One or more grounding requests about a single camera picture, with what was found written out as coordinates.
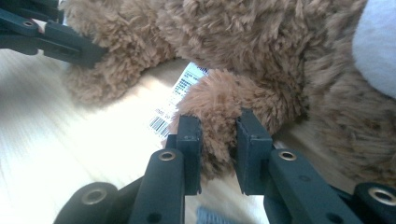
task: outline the fluffy brown fur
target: fluffy brown fur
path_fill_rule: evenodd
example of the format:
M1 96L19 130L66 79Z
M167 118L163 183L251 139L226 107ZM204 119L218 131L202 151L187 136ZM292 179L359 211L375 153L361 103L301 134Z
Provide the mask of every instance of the fluffy brown fur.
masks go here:
M68 23L109 48L66 85L87 104L120 97L140 72L180 56L215 69L178 105L204 130L203 174L230 173L234 119L252 108L270 133L307 113L337 169L396 186L396 102L354 67L366 0L68 0Z

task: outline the wooden floor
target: wooden floor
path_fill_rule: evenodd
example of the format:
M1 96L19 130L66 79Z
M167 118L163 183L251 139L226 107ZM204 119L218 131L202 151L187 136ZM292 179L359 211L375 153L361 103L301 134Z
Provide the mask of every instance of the wooden floor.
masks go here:
M131 183L158 150L146 129L188 62L148 70L138 85L104 108L74 104L61 81L65 64L42 55L0 50L0 223L49 224L79 188L95 181L117 188ZM320 169L314 133L303 122L277 136L280 146L301 148L329 182L349 189L340 174ZM240 223L267 223L263 197L240 193L234 177L211 181L186 199L186 223L200 205Z

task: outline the white tag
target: white tag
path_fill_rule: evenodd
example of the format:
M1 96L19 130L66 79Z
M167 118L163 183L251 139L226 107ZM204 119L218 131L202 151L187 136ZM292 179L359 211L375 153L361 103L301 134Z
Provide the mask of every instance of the white tag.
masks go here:
M67 1L67 0L58 0L58 7L65 1ZM65 16L64 16L64 22L62 23L62 25L67 26L67 19Z
M207 69L198 67L195 63L189 63L172 89L172 94L166 104L155 110L153 118L149 121L149 129L160 139L165 139L168 134L168 125L177 112L177 103L183 99L190 86L207 75Z

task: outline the barcode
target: barcode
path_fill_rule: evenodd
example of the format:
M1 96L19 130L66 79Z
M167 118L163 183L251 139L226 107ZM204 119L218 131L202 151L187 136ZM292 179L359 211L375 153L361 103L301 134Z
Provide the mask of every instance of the barcode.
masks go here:
M169 134L168 125L169 123L162 118L155 117L151 120L149 127L154 131L155 134L165 138Z

